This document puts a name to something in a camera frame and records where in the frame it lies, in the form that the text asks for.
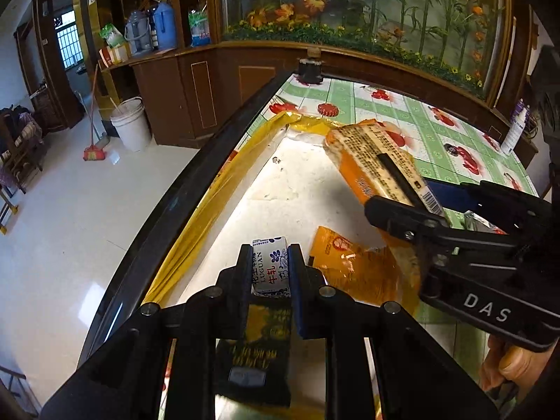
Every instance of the shelf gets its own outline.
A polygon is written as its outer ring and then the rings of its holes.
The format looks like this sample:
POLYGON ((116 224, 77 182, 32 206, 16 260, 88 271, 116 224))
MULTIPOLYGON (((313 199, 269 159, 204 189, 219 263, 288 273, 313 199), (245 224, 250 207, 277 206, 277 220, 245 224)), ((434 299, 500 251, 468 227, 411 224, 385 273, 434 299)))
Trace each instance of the shelf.
POLYGON ((201 52, 204 50, 214 49, 216 45, 208 44, 206 46, 198 46, 198 47, 184 47, 183 49, 166 49, 166 50, 156 50, 149 54, 138 55, 132 58, 129 58, 127 61, 123 61, 117 65, 112 65, 110 67, 106 67, 105 64, 99 60, 99 67, 101 68, 101 72, 109 71, 116 68, 121 68, 124 66, 134 66, 140 63, 145 63, 147 61, 153 60, 163 60, 165 58, 173 58, 181 55, 188 55, 195 52, 201 52))

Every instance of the white container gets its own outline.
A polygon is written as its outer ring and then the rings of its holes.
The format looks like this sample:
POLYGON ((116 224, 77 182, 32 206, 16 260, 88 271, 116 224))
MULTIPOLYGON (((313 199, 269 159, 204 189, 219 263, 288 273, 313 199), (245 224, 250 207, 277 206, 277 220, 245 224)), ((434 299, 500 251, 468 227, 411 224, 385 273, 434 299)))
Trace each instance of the white container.
POLYGON ((144 150, 152 140, 144 104, 140 97, 119 104, 111 114, 111 123, 119 133, 124 146, 133 152, 144 150))
POLYGON ((521 112, 515 117, 514 121, 511 123, 510 130, 507 132, 506 138, 502 142, 502 151, 505 155, 510 154, 517 142, 519 141, 523 130, 525 129, 525 120, 527 116, 527 108, 524 107, 521 112))

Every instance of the white tile floor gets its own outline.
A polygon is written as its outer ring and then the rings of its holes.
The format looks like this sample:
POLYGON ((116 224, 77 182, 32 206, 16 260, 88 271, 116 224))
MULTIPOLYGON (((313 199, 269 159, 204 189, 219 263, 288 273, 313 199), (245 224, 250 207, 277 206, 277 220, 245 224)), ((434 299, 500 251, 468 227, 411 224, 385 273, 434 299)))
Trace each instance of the white tile floor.
POLYGON ((46 137, 44 171, 13 201, 0 235, 0 365, 26 374, 40 404, 76 369, 93 313, 136 233, 196 150, 106 151, 84 162, 88 120, 46 137))

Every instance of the human hand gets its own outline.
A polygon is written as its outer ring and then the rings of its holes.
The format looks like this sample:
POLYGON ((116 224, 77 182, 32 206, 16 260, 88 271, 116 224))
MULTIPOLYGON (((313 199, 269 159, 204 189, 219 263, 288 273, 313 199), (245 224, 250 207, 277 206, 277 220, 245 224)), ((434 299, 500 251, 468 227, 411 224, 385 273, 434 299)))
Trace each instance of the human hand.
POLYGON ((536 353, 490 335, 488 355, 479 372, 482 390, 490 390, 509 380, 519 387, 517 399, 523 400, 539 379, 555 346, 546 352, 536 353))

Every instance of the orange snack package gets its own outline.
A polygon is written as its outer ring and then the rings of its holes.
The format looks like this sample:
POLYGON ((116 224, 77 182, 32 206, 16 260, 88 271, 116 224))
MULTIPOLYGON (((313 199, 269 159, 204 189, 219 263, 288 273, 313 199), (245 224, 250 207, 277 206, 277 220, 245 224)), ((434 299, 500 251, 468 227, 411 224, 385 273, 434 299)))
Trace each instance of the orange snack package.
POLYGON ((397 301, 413 312, 417 297, 403 283, 393 254, 387 247, 366 250, 342 235, 320 226, 309 253, 309 265, 321 270, 330 286, 354 300, 379 306, 397 301))
MULTIPOLYGON (((409 154, 399 149, 393 138, 375 120, 331 129, 325 137, 324 148, 360 203, 364 204, 370 197, 380 195, 406 205, 412 204, 377 158, 377 155, 385 153, 426 208, 443 216, 443 209, 416 171, 409 154)), ((379 232, 405 279, 417 292, 420 287, 420 269, 414 248, 382 230, 379 232)))

